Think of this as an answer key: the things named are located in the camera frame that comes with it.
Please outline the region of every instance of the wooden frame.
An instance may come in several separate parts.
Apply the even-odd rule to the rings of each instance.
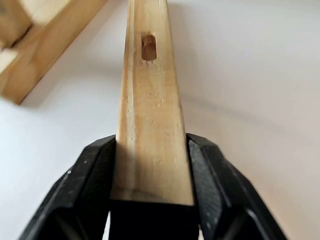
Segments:
[[[194,204],[166,0],[129,0],[111,197]]]
[[[33,25],[13,47],[0,52],[0,95],[16,104],[23,101],[106,0],[21,2]]]

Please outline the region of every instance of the light wood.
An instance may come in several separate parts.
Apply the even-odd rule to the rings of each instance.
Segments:
[[[0,94],[20,104],[106,0],[23,0],[33,26],[0,52]]]
[[[31,18],[19,0],[0,0],[0,47],[10,47],[31,24]]]
[[[130,0],[111,198],[193,205],[185,138],[167,1]]]

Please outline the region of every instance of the wooden stick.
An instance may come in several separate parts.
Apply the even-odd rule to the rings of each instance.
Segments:
[[[114,200],[193,205],[166,0],[129,0]]]
[[[23,0],[33,27],[0,52],[0,95],[20,104],[106,1]]]
[[[0,46],[10,47],[31,24],[31,18],[19,0],[0,0]]]

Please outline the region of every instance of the wood grain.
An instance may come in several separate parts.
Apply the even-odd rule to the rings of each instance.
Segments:
[[[31,24],[19,0],[0,0],[0,47],[10,47]]]
[[[167,1],[130,0],[111,197],[193,205],[185,137]]]
[[[0,94],[20,104],[106,0],[23,0],[33,26],[0,52]]]

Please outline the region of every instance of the blurry wooden object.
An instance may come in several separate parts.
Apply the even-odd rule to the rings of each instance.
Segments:
[[[0,46],[10,47],[31,26],[31,18],[19,0],[0,0]]]
[[[166,0],[129,0],[111,197],[194,204]]]
[[[21,0],[33,25],[0,52],[0,95],[20,104],[106,1]]]

